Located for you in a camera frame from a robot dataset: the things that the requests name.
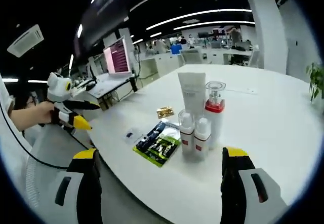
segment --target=human hand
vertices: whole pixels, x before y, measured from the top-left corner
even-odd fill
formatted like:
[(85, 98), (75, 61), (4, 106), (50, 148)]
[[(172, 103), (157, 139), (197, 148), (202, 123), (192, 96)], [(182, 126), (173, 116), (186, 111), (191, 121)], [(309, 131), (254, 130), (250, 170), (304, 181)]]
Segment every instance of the human hand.
[(43, 101), (37, 104), (33, 110), (38, 124), (49, 124), (52, 121), (51, 111), (54, 110), (54, 105), (51, 102)]

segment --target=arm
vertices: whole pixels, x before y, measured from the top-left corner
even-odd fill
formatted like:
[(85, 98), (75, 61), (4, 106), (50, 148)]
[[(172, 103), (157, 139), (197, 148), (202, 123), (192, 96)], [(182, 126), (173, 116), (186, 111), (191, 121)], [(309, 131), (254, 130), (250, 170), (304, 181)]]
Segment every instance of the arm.
[(52, 110), (54, 110), (54, 105), (45, 101), (31, 108), (13, 110), (9, 116), (16, 128), (23, 131), (36, 124), (50, 123)]

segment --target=white chair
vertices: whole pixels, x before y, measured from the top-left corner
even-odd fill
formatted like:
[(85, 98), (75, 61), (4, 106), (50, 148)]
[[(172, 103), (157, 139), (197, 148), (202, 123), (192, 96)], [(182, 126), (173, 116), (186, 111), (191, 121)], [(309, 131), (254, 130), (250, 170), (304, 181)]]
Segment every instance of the white chair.
[(185, 64), (202, 64), (203, 61), (203, 55), (200, 51), (200, 49), (186, 49), (186, 50), (180, 50), (181, 56), (183, 58), (183, 61)]
[(258, 67), (258, 61), (259, 61), (259, 56), (260, 56), (260, 50), (254, 49), (252, 51), (251, 57), (248, 62), (248, 67)]

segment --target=ceiling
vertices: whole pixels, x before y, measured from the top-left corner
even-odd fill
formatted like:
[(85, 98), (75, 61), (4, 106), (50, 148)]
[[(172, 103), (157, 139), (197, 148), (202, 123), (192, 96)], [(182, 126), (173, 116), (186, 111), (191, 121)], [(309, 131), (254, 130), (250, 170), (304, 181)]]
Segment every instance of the ceiling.
[[(189, 13), (214, 9), (249, 9), (247, 0), (127, 0), (129, 20), (121, 26), (129, 27), (134, 40), (149, 39), (162, 32), (174, 33), (173, 28), (185, 25), (184, 20), (173, 21), (146, 31), (161, 21)], [(3, 78), (46, 80), (51, 71), (67, 65), (73, 51), (73, 40), (83, 13), (91, 0), (1, 0), (0, 73)], [(222, 12), (190, 17), (201, 22), (219, 20), (253, 21), (251, 13)], [(7, 52), (8, 46), (23, 32), (38, 24), (44, 41), (22, 57)]]

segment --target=computer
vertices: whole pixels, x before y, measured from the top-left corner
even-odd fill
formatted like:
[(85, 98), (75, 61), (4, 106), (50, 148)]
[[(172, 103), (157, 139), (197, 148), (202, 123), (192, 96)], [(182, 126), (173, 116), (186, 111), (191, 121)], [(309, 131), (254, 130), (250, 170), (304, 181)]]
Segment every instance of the computer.
[(129, 57), (126, 51), (126, 41), (122, 37), (103, 50), (109, 74), (132, 73)]

